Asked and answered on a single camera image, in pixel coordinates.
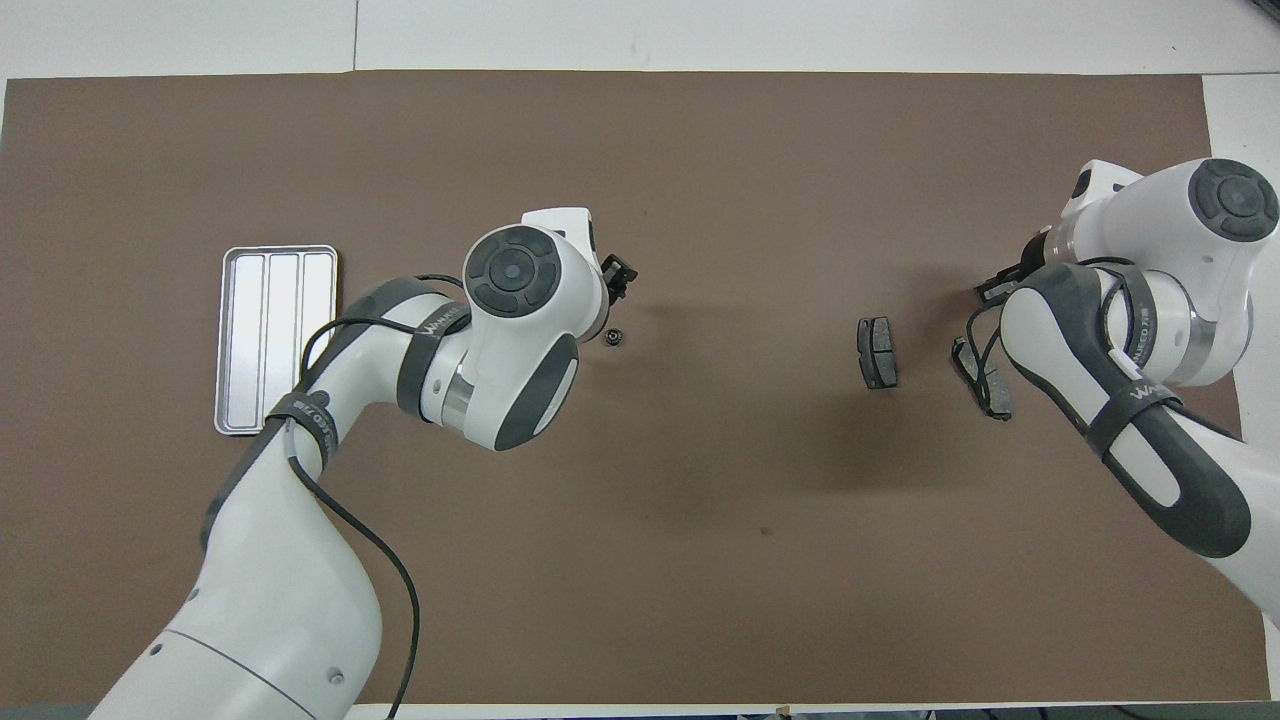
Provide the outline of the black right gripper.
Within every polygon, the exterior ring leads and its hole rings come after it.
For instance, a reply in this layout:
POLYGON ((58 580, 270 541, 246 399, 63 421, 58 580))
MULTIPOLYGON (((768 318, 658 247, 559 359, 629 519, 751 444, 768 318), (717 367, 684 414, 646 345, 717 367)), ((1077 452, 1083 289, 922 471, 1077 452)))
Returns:
POLYGON ((974 293, 982 307, 1001 304, 1030 274, 1044 266, 1043 259, 1020 260, 1006 266, 991 278, 974 287, 974 293))

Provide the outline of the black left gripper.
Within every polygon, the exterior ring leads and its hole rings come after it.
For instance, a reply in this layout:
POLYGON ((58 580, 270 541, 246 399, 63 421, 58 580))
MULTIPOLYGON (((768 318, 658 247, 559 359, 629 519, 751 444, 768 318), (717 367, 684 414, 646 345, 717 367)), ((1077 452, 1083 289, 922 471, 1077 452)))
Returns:
POLYGON ((616 304, 626 297, 627 290, 637 279, 637 270, 617 254, 609 254, 602 263, 602 279, 608 295, 608 302, 616 304))

